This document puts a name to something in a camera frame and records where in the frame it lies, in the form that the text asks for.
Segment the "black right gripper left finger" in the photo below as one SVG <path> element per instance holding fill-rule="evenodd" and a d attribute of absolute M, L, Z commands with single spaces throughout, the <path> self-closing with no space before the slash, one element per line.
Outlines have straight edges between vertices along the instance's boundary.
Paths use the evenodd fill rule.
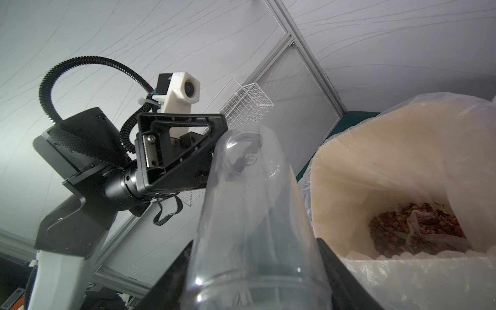
<path fill-rule="evenodd" d="M 187 268 L 191 259 L 193 241 L 191 240 L 166 272 L 161 276 L 147 295 L 134 309 L 137 310 L 176 310 L 185 286 Z"/>

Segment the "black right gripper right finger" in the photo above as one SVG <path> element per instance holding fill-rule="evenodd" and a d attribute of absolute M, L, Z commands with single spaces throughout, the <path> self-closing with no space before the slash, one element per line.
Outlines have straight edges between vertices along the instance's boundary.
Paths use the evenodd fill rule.
<path fill-rule="evenodd" d="M 383 310 L 321 238 L 316 239 L 331 288 L 333 309 Z"/>

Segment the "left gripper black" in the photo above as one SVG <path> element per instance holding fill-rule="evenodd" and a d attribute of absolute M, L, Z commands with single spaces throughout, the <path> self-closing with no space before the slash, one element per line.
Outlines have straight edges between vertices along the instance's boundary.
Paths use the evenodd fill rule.
<path fill-rule="evenodd" d="M 154 198 L 204 189 L 213 150 L 227 129 L 222 114 L 139 115 L 131 193 Z"/>

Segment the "jar with flowers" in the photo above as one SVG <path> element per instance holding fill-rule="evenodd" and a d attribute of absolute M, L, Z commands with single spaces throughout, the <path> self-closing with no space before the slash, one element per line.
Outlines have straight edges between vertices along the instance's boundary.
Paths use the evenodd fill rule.
<path fill-rule="evenodd" d="M 302 194 L 271 129 L 221 137 L 201 210 L 182 309 L 331 309 Z"/>

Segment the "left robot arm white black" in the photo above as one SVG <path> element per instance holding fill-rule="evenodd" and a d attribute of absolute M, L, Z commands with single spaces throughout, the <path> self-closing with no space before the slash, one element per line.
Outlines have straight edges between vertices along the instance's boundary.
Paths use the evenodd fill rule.
<path fill-rule="evenodd" d="M 121 128 L 99 108 L 62 118 L 52 90 L 64 73 L 83 65 L 111 67 L 147 93 Z M 71 196 L 42 219 L 36 263 L 25 289 L 25 309 L 79 309 L 94 270 L 93 254 L 117 214 L 140 217 L 152 203 L 204 189 L 214 148 L 227 132 L 223 114 L 192 114 L 199 81 L 187 72 L 160 74 L 151 86 L 128 66 L 101 56 L 79 56 L 50 69 L 39 92 L 51 128 L 34 140 L 36 152 L 64 180 Z"/>

